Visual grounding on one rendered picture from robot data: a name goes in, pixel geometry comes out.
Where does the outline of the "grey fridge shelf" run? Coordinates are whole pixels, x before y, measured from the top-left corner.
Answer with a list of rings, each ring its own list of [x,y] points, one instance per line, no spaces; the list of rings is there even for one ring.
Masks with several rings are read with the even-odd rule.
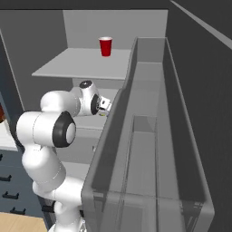
[[[79,129],[102,130],[107,118],[105,116],[75,117],[74,121]]]
[[[63,165],[66,168],[66,174],[68,176],[81,180],[85,180],[90,167],[89,164],[73,162],[63,162]]]
[[[112,49],[109,57],[103,57],[99,49],[68,48],[33,76],[124,80],[130,54],[130,50]]]

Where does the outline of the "grey fridge door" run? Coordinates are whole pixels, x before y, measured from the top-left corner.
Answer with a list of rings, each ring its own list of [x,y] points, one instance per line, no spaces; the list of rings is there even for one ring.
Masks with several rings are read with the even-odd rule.
[[[134,42],[82,208],[88,232],[209,232],[215,210],[165,38]]]

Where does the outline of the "grey fridge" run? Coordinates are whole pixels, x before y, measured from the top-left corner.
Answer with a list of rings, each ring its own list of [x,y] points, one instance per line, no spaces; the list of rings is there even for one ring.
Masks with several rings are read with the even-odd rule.
[[[42,97],[52,91],[80,94],[92,81],[99,94],[113,101],[124,80],[33,76],[68,48],[99,49],[100,37],[111,37],[111,49],[130,50],[139,37],[165,38],[165,10],[6,10],[0,11],[0,99],[15,138],[16,120],[26,111],[41,110]],[[73,143],[57,148],[60,161],[91,166],[102,130],[79,129]]]

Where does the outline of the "red plastic cup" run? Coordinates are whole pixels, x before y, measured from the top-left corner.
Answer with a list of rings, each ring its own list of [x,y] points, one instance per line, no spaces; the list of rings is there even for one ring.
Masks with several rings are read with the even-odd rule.
[[[100,47],[101,47],[101,55],[104,57],[108,57],[111,55],[111,44],[112,38],[111,37],[100,37],[99,38]]]

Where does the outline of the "dark blue drawer cabinet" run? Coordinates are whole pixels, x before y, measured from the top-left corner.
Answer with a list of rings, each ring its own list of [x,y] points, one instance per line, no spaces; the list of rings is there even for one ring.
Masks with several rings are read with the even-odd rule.
[[[3,158],[0,161],[0,177],[12,176],[10,182],[0,181],[0,212],[10,213],[10,209],[26,208],[25,216],[45,218],[39,198],[33,193],[32,180],[22,165],[22,154],[19,151],[0,150]],[[2,198],[2,194],[19,193],[19,199]]]

